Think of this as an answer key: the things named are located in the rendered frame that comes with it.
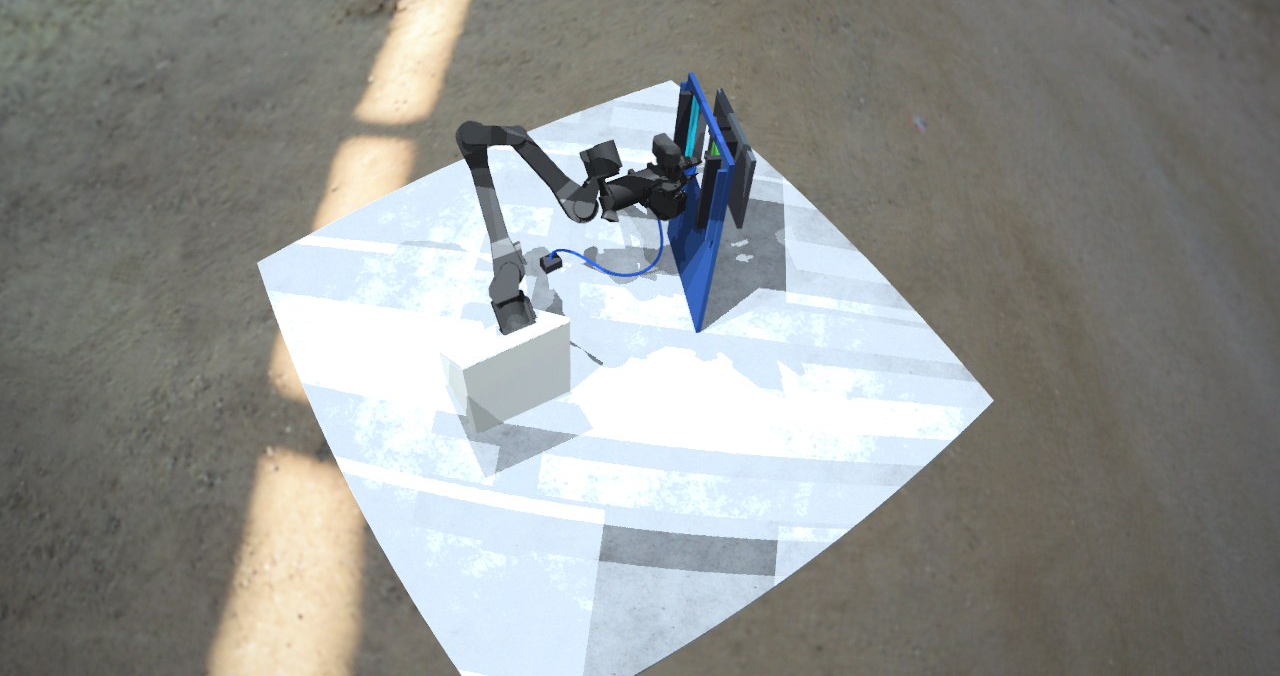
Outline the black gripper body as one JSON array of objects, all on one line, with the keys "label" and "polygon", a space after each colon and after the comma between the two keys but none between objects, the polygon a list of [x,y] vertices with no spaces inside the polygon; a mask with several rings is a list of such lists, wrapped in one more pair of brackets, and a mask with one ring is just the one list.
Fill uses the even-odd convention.
[{"label": "black gripper body", "polygon": [[[650,195],[645,195],[646,184],[662,178],[662,175],[669,178],[669,173],[676,173],[676,166],[680,164],[681,151],[666,132],[653,137],[652,154],[657,157],[657,165],[650,161],[646,163],[646,169],[640,172],[634,172],[632,166],[627,170],[627,178],[632,181],[634,187],[637,189],[637,204],[641,206],[650,197]],[[657,207],[652,207],[652,213],[660,220],[669,220],[669,216],[657,211]]]}]

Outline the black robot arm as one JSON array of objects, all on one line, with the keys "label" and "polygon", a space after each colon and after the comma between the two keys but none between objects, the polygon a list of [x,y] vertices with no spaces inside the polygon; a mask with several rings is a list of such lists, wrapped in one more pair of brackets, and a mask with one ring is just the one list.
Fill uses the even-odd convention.
[{"label": "black robot arm", "polygon": [[[486,146],[512,146],[518,156],[532,166],[532,172],[545,181],[570,220],[579,224],[596,219],[598,192],[600,192],[602,219],[620,221],[616,211],[636,205],[637,189],[627,175],[605,181],[618,175],[620,166],[623,166],[614,140],[605,140],[593,149],[582,149],[579,152],[588,173],[582,187],[561,172],[561,166],[557,166],[529,137],[524,125],[483,125],[468,120],[458,125],[456,142],[474,178],[477,202],[490,239],[494,278],[488,293],[499,332],[506,337],[536,324],[536,315],[529,296],[518,291],[518,284],[525,278],[524,265],[529,262],[524,259],[520,239],[515,243],[509,239],[488,165]],[[676,181],[669,181],[666,175],[646,184],[645,195],[650,197],[644,202],[644,207],[657,207],[657,211],[669,219],[676,219],[686,207],[687,193],[680,189]]]}]

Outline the blue network cable with white plug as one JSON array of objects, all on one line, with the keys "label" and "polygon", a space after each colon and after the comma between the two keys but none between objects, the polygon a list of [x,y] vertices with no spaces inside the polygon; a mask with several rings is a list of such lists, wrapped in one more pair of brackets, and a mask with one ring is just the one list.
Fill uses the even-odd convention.
[{"label": "blue network cable with white plug", "polygon": [[[698,166],[689,166],[689,169],[684,170],[685,175],[695,175],[695,173],[704,173],[705,160],[704,160],[704,157],[700,157],[700,160],[701,160],[701,164],[699,164]],[[658,216],[657,216],[657,219],[658,219]],[[664,243],[663,242],[663,230],[662,230],[660,219],[658,219],[658,224],[659,224],[659,230],[660,230],[660,248],[659,248],[659,254],[657,256],[657,260],[654,262],[652,262],[652,265],[649,268],[644,269],[643,271],[648,271],[649,269],[652,269],[655,265],[655,262],[660,259],[660,254],[662,254],[662,248],[663,248],[663,243]],[[579,256],[582,260],[586,260],[586,257],[584,257],[582,255],[579,255],[579,254],[571,251],[571,248],[554,248],[554,251],[552,251],[552,254],[550,254],[550,260],[552,260],[552,255],[554,255],[556,252],[568,252],[571,255]],[[591,260],[586,260],[586,261],[588,262],[593,262]],[[609,270],[602,269],[599,265],[596,265],[596,262],[593,262],[593,266],[595,266],[596,269],[600,269],[602,271],[608,271],[608,274],[612,274],[614,277],[622,277],[622,278],[636,277],[636,275],[643,274],[643,271],[630,271],[630,274],[620,274],[620,271],[609,271]]]}]

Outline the blue flat panel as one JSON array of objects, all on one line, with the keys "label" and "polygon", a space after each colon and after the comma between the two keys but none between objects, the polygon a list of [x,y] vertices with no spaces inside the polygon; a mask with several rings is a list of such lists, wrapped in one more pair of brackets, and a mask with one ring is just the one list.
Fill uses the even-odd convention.
[{"label": "blue flat panel", "polygon": [[701,157],[709,125],[709,146],[701,188],[696,175],[681,188],[687,193],[686,207],[669,219],[667,234],[696,333],[701,333],[727,205],[737,229],[742,228],[756,166],[722,88],[717,88],[714,106],[712,114],[696,76],[689,73],[689,82],[680,84],[673,142],[680,156]]}]

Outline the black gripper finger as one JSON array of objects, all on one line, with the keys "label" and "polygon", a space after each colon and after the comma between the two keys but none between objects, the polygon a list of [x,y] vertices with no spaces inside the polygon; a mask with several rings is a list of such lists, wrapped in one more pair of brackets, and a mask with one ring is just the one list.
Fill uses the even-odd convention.
[{"label": "black gripper finger", "polygon": [[680,156],[680,164],[676,166],[675,174],[677,174],[678,178],[681,178],[684,170],[689,169],[689,166],[698,166],[699,164],[701,164],[700,157]]},{"label": "black gripper finger", "polygon": [[[695,175],[698,175],[698,174],[699,173],[695,173]],[[676,183],[680,184],[680,189],[681,189],[682,187],[685,187],[685,184],[689,183],[689,181],[691,181],[692,178],[695,178],[695,175],[685,175],[685,173],[682,173],[681,178],[678,178],[677,174],[669,173],[669,178],[668,179],[669,181],[676,181]]]}]

